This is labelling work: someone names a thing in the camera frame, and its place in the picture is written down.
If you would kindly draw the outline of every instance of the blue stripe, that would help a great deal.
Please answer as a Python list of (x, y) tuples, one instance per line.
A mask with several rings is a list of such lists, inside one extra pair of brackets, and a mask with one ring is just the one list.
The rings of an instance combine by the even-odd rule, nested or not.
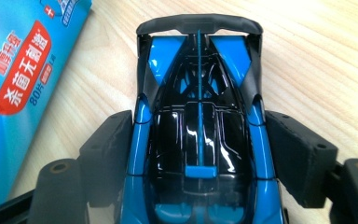
[(186, 177), (190, 178), (214, 178), (217, 176), (217, 168), (215, 166), (190, 166), (185, 169)]
[(269, 136), (263, 120), (261, 101), (254, 102), (251, 113), (247, 116), (249, 131), (255, 153), (255, 170), (258, 178), (270, 179), (275, 177), (272, 162)]
[(199, 165), (203, 165), (203, 113), (202, 113), (202, 69), (201, 69), (201, 38), (200, 30), (197, 34), (197, 48), (199, 53)]
[(127, 173), (129, 175), (143, 175), (145, 168), (145, 155), (147, 141), (149, 138), (151, 121), (143, 124), (135, 123), (133, 125), (133, 134), (131, 142), (131, 151)]

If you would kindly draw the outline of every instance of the blue car body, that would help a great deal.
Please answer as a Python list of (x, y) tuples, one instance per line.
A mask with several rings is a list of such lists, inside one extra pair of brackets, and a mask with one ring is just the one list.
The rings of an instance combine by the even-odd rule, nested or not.
[[(182, 35), (150, 35), (171, 29)], [(120, 223), (284, 222), (260, 91), (262, 32), (222, 15), (140, 25)]]

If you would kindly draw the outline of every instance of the race car model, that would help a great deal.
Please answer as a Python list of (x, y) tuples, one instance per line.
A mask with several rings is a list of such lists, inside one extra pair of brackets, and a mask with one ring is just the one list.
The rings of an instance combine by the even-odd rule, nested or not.
[[(249, 35), (212, 35), (222, 28)], [(183, 35), (150, 35), (171, 29)], [(263, 120), (262, 32), (220, 15), (139, 26), (121, 223), (283, 223)]]
[[(181, 34), (161, 34), (170, 30)], [(34, 192), (1, 210), (17, 205), (12, 216), (29, 223), (89, 223), (87, 203), (112, 203), (124, 224), (288, 223), (283, 183), (306, 208), (329, 197), (333, 223), (358, 222), (358, 160), (338, 164), (334, 145), (264, 110), (257, 22), (178, 15), (136, 33), (133, 120), (130, 111), (108, 118), (77, 160), (47, 165)]]

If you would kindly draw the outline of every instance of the wood grain surface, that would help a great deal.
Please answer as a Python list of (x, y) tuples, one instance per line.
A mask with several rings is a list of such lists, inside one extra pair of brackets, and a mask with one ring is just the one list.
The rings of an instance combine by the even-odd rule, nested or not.
[[(137, 26), (185, 13), (220, 13), (258, 21), (263, 36), (266, 109), (304, 123), (358, 158), (358, 1), (112, 1), (94, 0), (12, 190), (33, 189), (51, 161), (78, 149), (109, 116), (133, 110)], [(328, 223), (325, 209), (305, 210), (283, 190), (291, 223)], [(109, 222), (100, 216), (94, 223)]]

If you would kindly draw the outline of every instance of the red label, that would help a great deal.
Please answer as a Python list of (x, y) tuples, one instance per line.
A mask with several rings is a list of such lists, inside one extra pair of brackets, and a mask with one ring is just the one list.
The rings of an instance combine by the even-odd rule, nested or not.
[(35, 21), (0, 89), (1, 115), (16, 114), (25, 107), (50, 49), (48, 31)]
[(42, 75), (40, 75), (40, 81), (43, 83), (43, 85), (46, 85), (46, 83), (48, 83), (48, 78), (50, 77), (52, 71), (53, 67), (50, 63), (47, 63), (45, 69), (43, 69)]

